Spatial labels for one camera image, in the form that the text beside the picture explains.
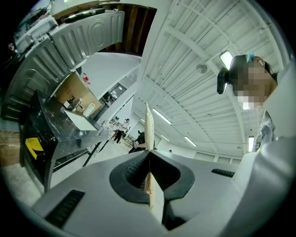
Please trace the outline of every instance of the ceiling light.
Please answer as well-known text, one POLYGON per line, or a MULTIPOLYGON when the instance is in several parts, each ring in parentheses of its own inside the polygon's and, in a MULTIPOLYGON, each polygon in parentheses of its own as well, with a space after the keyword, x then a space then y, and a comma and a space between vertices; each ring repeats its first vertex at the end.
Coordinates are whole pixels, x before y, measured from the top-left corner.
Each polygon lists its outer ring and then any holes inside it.
POLYGON ((227 67, 227 69, 229 70, 231 61, 233 59, 231 53, 229 51, 226 51, 225 53, 220 55, 220 58, 222 62, 225 64, 225 66, 227 67))
POLYGON ((153 111, 155 113, 157 113, 159 116, 161 116, 168 124, 171 124, 171 121, 169 121, 168 119, 166 119, 161 113, 159 113, 156 109, 153 109, 153 111))
POLYGON ((166 140, 168 140, 168 141, 170 141, 169 139, 167 139, 165 136, 163 136, 163 135, 161 135, 164 139, 166 139, 166 140))
POLYGON ((192 145, 196 146, 188 137, 184 137, 188 142, 190 142, 192 145))
POLYGON ((253 150, 254 146, 254 137, 249 137, 249 152, 253 150))
POLYGON ((249 104, 248 104, 247 102, 243 102, 243 103, 242 103, 242 109, 243 109, 243 110, 250 109, 249 104))

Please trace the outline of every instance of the table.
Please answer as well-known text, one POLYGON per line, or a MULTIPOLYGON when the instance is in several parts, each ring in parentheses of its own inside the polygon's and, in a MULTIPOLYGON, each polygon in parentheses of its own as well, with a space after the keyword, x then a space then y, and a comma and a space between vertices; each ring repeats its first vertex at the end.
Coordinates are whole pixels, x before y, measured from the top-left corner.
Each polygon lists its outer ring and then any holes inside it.
POLYGON ((111 131, 94 120, 89 122, 96 131, 79 130, 68 118, 60 102, 38 90, 32 96, 29 116, 21 134, 21 164, 24 159, 28 161, 44 185, 44 192, 50 189, 53 172, 85 154, 91 157, 87 147, 105 141, 110 136, 111 131), (38 138, 45 155, 33 158, 25 145, 25 140, 30 137, 38 138))

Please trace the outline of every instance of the brown cardboard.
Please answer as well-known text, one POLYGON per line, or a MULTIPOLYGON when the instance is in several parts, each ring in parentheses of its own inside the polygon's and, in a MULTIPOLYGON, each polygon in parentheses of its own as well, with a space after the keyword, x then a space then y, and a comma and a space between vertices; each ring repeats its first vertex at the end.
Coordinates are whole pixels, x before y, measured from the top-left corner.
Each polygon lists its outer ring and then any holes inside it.
MULTIPOLYGON (((75 97, 74 103, 82 98, 83 101, 80 103, 84 109, 86 109, 89 104, 94 103, 95 109, 91 112, 93 114, 96 110, 101 109, 102 104, 97 100, 97 98, 91 93, 84 82, 79 78, 79 75, 73 73, 70 75, 58 88, 56 91, 56 99, 62 104, 65 101, 70 100, 72 96, 75 97)), ((82 112, 80 107, 77 107, 77 111, 82 112)))
POLYGON ((0 131, 0 167, 19 163, 19 150, 19 133, 0 131))

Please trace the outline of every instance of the bottle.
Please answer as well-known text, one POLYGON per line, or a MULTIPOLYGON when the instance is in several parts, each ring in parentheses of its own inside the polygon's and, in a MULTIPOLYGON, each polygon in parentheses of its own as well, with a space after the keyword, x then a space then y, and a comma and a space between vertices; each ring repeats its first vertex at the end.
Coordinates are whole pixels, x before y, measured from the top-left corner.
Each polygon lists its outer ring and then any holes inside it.
POLYGON ((86 110, 83 112, 83 116, 88 117, 91 114, 91 112, 94 110, 95 107, 96 106, 94 103, 89 104, 88 107, 86 108, 86 110))

